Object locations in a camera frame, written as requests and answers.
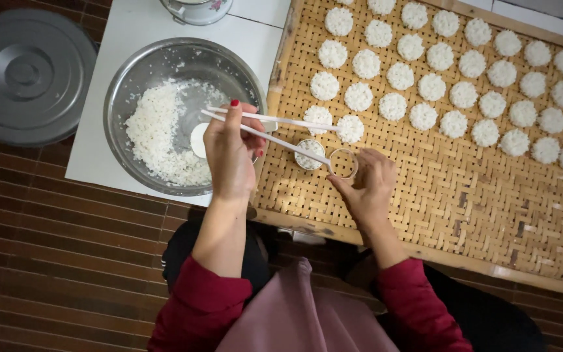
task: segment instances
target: woven bamboo mat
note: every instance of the woven bamboo mat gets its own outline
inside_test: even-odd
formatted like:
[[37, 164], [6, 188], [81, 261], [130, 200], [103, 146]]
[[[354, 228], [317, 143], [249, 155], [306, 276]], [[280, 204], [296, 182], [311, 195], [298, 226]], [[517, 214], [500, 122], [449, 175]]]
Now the woven bamboo mat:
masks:
[[[506, 155], [496, 145], [480, 148], [471, 139], [470, 128], [482, 119], [477, 104], [471, 109], [460, 109], [469, 119], [469, 129], [460, 139], [448, 139], [438, 132], [442, 115], [455, 110], [449, 102], [449, 90], [459, 81], [472, 82], [481, 97], [490, 90], [500, 92], [507, 100], [507, 108], [495, 122], [501, 135], [514, 128], [508, 111], [512, 103], [527, 98], [519, 92], [520, 78], [531, 70], [523, 57], [523, 50], [512, 61], [518, 70], [517, 83], [508, 88], [493, 87], [484, 72], [477, 79], [461, 76], [457, 63], [461, 54], [474, 49], [464, 37], [464, 25], [471, 18], [460, 15], [460, 28], [450, 38], [437, 37], [431, 20], [440, 9], [426, 4], [429, 21], [419, 30], [403, 27], [401, 10], [407, 1], [399, 0], [387, 16], [374, 16], [365, 0], [355, 0], [347, 6], [354, 15], [354, 29], [348, 36], [334, 37], [324, 28], [327, 10], [342, 6], [332, 0], [306, 0], [300, 19], [295, 24], [296, 35], [285, 70], [285, 86], [277, 104], [277, 116], [302, 119], [303, 112], [312, 105], [325, 106], [334, 116], [334, 124], [344, 115], [358, 115], [364, 122], [362, 140], [350, 148], [375, 148], [397, 163], [399, 173], [390, 218], [399, 229], [402, 240], [445, 252], [460, 254], [515, 270], [534, 273], [563, 281], [563, 169], [558, 163], [543, 165], [527, 153], [521, 157]], [[373, 19], [390, 24], [393, 40], [387, 48], [372, 48], [365, 43], [364, 28]], [[494, 36], [500, 28], [493, 26]], [[410, 65], [415, 73], [415, 83], [434, 72], [425, 62], [406, 62], [396, 51], [398, 40], [405, 34], [417, 33], [427, 50], [431, 45], [445, 42], [451, 45], [455, 63], [447, 71], [438, 72], [447, 84], [447, 92], [439, 101], [428, 102], [439, 113], [438, 123], [429, 131], [414, 129], [407, 116], [399, 122], [389, 122], [379, 116], [379, 99], [386, 93], [397, 92], [387, 84], [387, 69], [396, 62]], [[533, 40], [519, 35], [523, 48]], [[317, 51], [325, 39], [337, 39], [346, 45], [349, 56], [340, 69], [324, 69], [318, 62]], [[549, 44], [552, 54], [562, 48]], [[371, 49], [382, 60], [380, 75], [372, 80], [361, 80], [353, 74], [351, 60], [363, 49]], [[500, 60], [492, 41], [477, 48], [487, 60], [487, 67]], [[311, 77], [319, 71], [328, 71], [340, 82], [340, 92], [332, 101], [318, 101], [310, 94]], [[563, 80], [552, 62], [535, 71], [547, 75], [546, 93], [533, 100], [538, 111], [554, 106], [551, 87]], [[343, 94], [355, 82], [370, 84], [374, 95], [371, 108], [354, 113], [347, 108]], [[423, 102], [416, 85], [401, 93], [410, 108]], [[531, 142], [546, 133], [533, 126], [523, 129]], [[291, 143], [311, 138], [304, 129], [280, 125], [275, 136]], [[563, 133], [554, 135], [563, 145]], [[329, 155], [342, 145], [333, 132], [316, 136]], [[350, 160], [336, 160], [339, 166], [350, 167]], [[280, 212], [292, 217], [311, 219], [340, 227], [354, 228], [355, 224], [345, 208], [339, 193], [325, 180], [324, 167], [315, 172], [302, 170], [293, 154], [279, 145], [271, 144], [263, 162], [258, 193], [254, 206]]]

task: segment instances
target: white tile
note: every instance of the white tile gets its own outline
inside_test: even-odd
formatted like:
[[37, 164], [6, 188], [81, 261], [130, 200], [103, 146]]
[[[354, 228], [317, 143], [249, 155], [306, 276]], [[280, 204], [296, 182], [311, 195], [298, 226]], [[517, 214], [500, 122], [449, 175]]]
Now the white tile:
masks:
[[119, 165], [103, 132], [103, 103], [110, 81], [130, 55], [148, 44], [171, 37], [199, 37], [221, 44], [239, 55], [255, 72], [266, 91], [281, 33], [280, 28], [235, 16], [225, 16], [209, 26], [185, 26], [173, 22], [169, 12], [158, 0], [114, 1], [71, 151], [66, 178], [189, 204], [208, 205], [210, 195], [168, 196], [141, 185]]
[[230, 14], [283, 28], [290, 0], [234, 0]]
[[460, 0], [462, 3], [469, 4], [486, 11], [492, 11], [492, 0]]
[[502, 1], [494, 2], [492, 12], [563, 35], [563, 20], [542, 12], [514, 6]]

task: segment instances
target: bamboo tray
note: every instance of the bamboo tray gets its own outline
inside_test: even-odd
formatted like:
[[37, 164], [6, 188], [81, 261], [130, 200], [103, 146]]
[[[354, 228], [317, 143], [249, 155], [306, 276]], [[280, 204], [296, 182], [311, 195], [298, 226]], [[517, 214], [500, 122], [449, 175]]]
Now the bamboo tray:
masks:
[[[511, 157], [496, 145], [476, 146], [470, 128], [482, 118], [477, 105], [460, 109], [469, 118], [469, 129], [463, 138], [456, 140], [440, 134], [439, 124], [421, 132], [411, 127], [407, 116], [399, 122], [389, 122], [379, 116], [377, 108], [384, 94], [396, 92], [387, 84], [385, 73], [395, 62], [405, 62], [396, 52], [398, 39], [407, 33], [417, 33], [423, 38], [426, 50], [442, 41], [450, 44], [455, 54], [454, 65], [438, 72], [447, 84], [447, 93], [430, 103], [439, 118], [455, 110], [449, 102], [450, 87], [458, 81], [470, 81], [479, 96], [495, 90], [507, 100], [504, 114], [495, 120], [502, 135], [514, 128], [507, 116], [509, 107], [527, 99], [520, 93], [518, 82], [531, 68], [521, 50], [508, 59], [518, 70], [517, 82], [510, 87], [491, 86], [485, 72], [477, 79], [461, 76], [457, 68], [459, 56], [473, 49], [464, 38], [465, 23], [474, 17], [482, 18], [493, 28], [493, 40], [501, 29], [512, 29], [522, 40], [523, 48], [533, 39], [540, 39], [550, 46], [552, 54], [563, 48], [563, 36], [446, 0], [425, 0], [429, 21], [421, 29], [410, 30], [403, 27], [400, 19], [406, 3], [399, 0], [389, 15], [374, 16], [365, 0], [355, 0], [346, 6], [354, 15], [354, 29], [348, 36], [333, 37], [324, 28], [325, 14], [342, 5], [333, 0], [293, 0], [271, 76], [268, 114], [299, 120], [307, 108], [318, 105], [330, 110], [334, 122], [349, 113], [360, 116], [365, 134], [351, 148], [376, 148], [397, 163], [397, 188], [389, 216], [411, 255], [563, 292], [563, 170], [558, 163], [543, 165], [528, 153]], [[440, 9], [456, 12], [460, 17], [460, 28], [450, 38], [437, 37], [431, 28], [433, 15]], [[364, 28], [373, 19], [392, 27], [393, 40], [386, 48], [372, 48], [365, 43]], [[317, 51], [325, 39], [334, 38], [347, 46], [348, 60], [340, 69], [325, 69], [318, 62]], [[365, 48], [376, 52], [382, 60], [380, 75], [372, 80], [361, 80], [351, 69], [351, 59]], [[486, 57], [487, 67], [500, 60], [492, 41], [477, 49]], [[415, 72], [415, 83], [423, 75], [434, 72], [424, 55], [406, 63]], [[340, 81], [339, 95], [332, 101], [318, 101], [310, 94], [311, 77], [323, 70]], [[541, 111], [553, 106], [550, 90], [563, 76], [552, 62], [535, 71], [547, 76], [545, 94], [533, 100]], [[367, 111], [354, 113], [345, 106], [343, 94], [349, 85], [359, 81], [369, 83], [374, 99]], [[399, 93], [408, 100], [408, 112], [423, 101], [416, 85]], [[546, 136], [537, 125], [525, 128], [524, 132], [532, 142]], [[281, 125], [274, 135], [295, 144], [309, 138], [306, 129], [288, 125]], [[554, 137], [563, 146], [563, 133]], [[334, 133], [316, 139], [323, 144], [327, 155], [342, 147]], [[351, 165], [350, 160], [344, 159], [337, 163]], [[256, 163], [256, 174], [258, 188], [252, 197], [255, 220], [362, 244], [339, 193], [325, 180], [327, 172], [323, 168], [307, 172], [295, 163], [293, 153], [270, 145], [266, 156]]]

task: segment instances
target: white container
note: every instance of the white container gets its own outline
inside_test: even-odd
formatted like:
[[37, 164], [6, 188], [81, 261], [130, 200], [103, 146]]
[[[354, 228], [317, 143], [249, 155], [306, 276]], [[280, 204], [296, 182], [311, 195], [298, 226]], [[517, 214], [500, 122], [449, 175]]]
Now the white container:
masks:
[[161, 0], [176, 22], [206, 26], [223, 18], [233, 0]]

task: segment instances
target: wooden tray frame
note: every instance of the wooden tray frame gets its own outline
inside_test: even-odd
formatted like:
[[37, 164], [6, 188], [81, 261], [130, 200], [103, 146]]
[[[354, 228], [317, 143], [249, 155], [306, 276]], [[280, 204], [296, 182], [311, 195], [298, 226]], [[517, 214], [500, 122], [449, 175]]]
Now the wooden tray frame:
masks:
[[[301, 11], [303, 10], [304, 2], [305, 0], [292, 0], [290, 3], [290, 8], [286, 17], [286, 23], [283, 28], [280, 45], [277, 50], [277, 55], [273, 64], [273, 71], [271, 72], [268, 87], [267, 104], [268, 115], [270, 116], [277, 116], [278, 113], [278, 106], [282, 94], [281, 92], [286, 84], [288, 60], [292, 52], [296, 30], [298, 28], [298, 22], [301, 17]], [[489, 24], [493, 24], [501, 28], [511, 29], [516, 33], [535, 37], [546, 42], [563, 46], [562, 35], [535, 26], [531, 26], [517, 20], [506, 18], [504, 16], [480, 9], [475, 6], [461, 3], [458, 0], [420, 0], [420, 2], [453, 11], [465, 16], [478, 17], [485, 20]], [[258, 161], [254, 164], [256, 170], [256, 184], [258, 184], [260, 181], [263, 164], [264, 158], [259, 158]], [[257, 191], [258, 190], [256, 189], [252, 192], [252, 202], [257, 194]], [[296, 230], [306, 234], [321, 236], [328, 239], [335, 239], [337, 241], [347, 242], [350, 244], [363, 244], [359, 231], [354, 228], [341, 227], [325, 222], [304, 219], [293, 215], [286, 215], [275, 211], [256, 209], [253, 207], [250, 208], [248, 214], [250, 219], [272, 226], [288, 228], [290, 230]], [[481, 274], [486, 274], [492, 277], [507, 279], [510, 281], [515, 281], [517, 283], [528, 284], [543, 289], [563, 293], [563, 281], [557, 279], [506, 268], [504, 266], [499, 266], [485, 260], [474, 259], [456, 253], [445, 252], [441, 249], [429, 248], [420, 244], [412, 244], [403, 241], [403, 246], [406, 251], [408, 251], [411, 257], [416, 257], [418, 259], [428, 260], [455, 268], [479, 272]]]

